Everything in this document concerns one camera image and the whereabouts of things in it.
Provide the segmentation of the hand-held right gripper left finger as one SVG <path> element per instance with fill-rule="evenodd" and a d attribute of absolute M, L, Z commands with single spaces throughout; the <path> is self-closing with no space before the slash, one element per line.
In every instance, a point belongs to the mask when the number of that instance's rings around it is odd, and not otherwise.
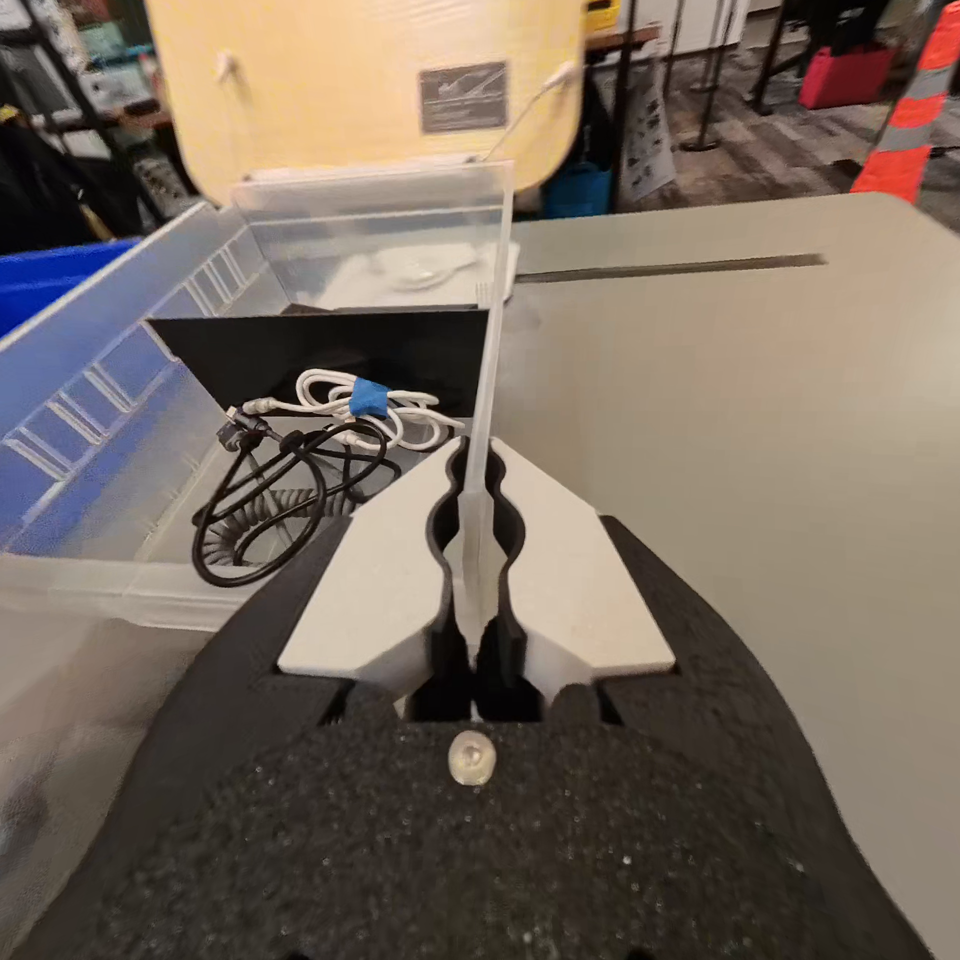
<path fill-rule="evenodd" d="M 445 550 L 460 529 L 469 445 L 450 439 L 354 510 L 279 655 L 280 673 L 359 682 L 393 699 L 466 675 Z"/>

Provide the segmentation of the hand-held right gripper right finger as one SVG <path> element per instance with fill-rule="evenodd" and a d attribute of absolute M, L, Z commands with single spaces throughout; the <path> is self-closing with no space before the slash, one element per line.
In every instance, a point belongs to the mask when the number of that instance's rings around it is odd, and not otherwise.
<path fill-rule="evenodd" d="M 503 660 L 541 696 L 666 674 L 676 656 L 598 512 L 500 438 L 487 465 L 494 533 L 507 556 Z"/>

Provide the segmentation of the white usb cable blue tape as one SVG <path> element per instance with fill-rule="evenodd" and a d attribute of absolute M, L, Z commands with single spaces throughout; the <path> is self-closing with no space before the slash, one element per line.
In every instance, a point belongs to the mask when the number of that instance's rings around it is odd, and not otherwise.
<path fill-rule="evenodd" d="M 373 452 L 383 442 L 387 450 L 427 453 L 467 429 L 464 421 L 443 413 L 439 403 L 429 392 L 390 389 L 345 371 L 310 367 L 295 380 L 293 402 L 261 397 L 236 411 L 251 417 L 317 417 L 346 426 L 340 444 L 354 450 Z"/>

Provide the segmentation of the clear plastic bin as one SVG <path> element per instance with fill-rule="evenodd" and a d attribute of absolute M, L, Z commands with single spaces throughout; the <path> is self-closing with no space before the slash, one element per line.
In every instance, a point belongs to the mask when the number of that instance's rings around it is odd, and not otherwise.
<path fill-rule="evenodd" d="M 231 226 L 197 201 L 2 339 L 2 607 L 211 631 L 252 591 L 202 582 L 187 557 L 189 516 L 224 462 L 214 432 L 228 408 L 150 325 L 210 318 L 158 312 Z M 473 414 L 450 415 L 486 441 L 502 327 L 493 308 L 288 301 L 217 317 L 455 308 L 488 314 Z"/>

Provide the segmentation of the blue plastic bin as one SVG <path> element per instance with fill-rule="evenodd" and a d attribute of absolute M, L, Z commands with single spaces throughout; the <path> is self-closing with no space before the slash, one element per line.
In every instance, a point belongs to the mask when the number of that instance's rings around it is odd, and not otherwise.
<path fill-rule="evenodd" d="M 132 237 L 2 256 L 1 336 L 69 294 L 140 241 L 140 237 Z"/>

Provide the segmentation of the black divider panel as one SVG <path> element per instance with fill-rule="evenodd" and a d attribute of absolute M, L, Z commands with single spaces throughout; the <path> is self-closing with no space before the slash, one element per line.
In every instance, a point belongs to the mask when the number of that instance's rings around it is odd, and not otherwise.
<path fill-rule="evenodd" d="M 477 309 L 153 318 L 175 358 L 226 409 L 268 397 L 295 402 L 308 369 L 421 391 L 462 419 L 474 414 L 488 312 Z"/>

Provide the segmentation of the grey perforated panel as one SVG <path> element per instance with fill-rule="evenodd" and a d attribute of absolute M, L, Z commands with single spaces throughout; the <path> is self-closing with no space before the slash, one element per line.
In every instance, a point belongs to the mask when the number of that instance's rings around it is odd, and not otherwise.
<path fill-rule="evenodd" d="M 639 203 L 676 178 L 663 72 L 656 64 L 630 72 L 618 191 L 622 208 Z"/>

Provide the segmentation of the black sign pole stand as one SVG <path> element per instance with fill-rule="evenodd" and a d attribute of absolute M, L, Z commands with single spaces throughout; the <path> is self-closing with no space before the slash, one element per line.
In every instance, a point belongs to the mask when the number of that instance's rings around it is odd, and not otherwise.
<path fill-rule="evenodd" d="M 729 39 L 737 16 L 737 7 L 737 1 L 725 3 L 726 21 L 724 23 L 724 30 L 721 34 L 719 45 L 712 54 L 710 72 L 706 82 L 702 84 L 705 99 L 702 104 L 700 124 L 697 131 L 690 137 L 684 139 L 679 145 L 679 149 L 685 153 L 702 154 L 716 149 L 719 145 L 719 139 L 712 133 L 714 102 L 720 87 L 721 73 L 729 46 Z"/>

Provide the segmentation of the wooden book stand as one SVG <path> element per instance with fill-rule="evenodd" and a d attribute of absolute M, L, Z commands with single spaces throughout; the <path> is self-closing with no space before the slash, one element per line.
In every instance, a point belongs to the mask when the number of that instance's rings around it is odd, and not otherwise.
<path fill-rule="evenodd" d="M 179 150 L 229 239 L 158 317 L 288 302 L 499 318 L 513 200 L 572 144 L 581 2 L 146 2 Z"/>

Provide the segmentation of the brown wooden table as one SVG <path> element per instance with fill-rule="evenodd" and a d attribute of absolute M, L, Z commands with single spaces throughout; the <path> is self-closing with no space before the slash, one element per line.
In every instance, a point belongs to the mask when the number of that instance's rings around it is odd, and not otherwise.
<path fill-rule="evenodd" d="M 584 52 L 592 55 L 608 55 L 627 48 L 630 52 L 661 38 L 662 24 L 654 22 L 632 30 L 600 30 L 590 32 L 584 39 Z"/>

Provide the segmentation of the red crate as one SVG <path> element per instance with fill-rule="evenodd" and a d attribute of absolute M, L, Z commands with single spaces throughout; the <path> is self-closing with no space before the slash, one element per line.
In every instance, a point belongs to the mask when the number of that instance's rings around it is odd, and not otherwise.
<path fill-rule="evenodd" d="M 881 43 L 854 46 L 835 55 L 823 46 L 811 58 L 798 104 L 808 111 L 876 102 L 886 83 L 895 49 Z"/>

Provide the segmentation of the orange traffic cone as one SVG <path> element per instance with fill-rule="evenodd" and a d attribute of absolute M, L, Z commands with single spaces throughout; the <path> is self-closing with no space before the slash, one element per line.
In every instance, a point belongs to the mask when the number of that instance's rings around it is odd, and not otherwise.
<path fill-rule="evenodd" d="M 896 101 L 851 194 L 883 194 L 916 203 L 932 154 L 930 137 L 954 77 L 959 57 L 959 3 L 946 4 Z"/>

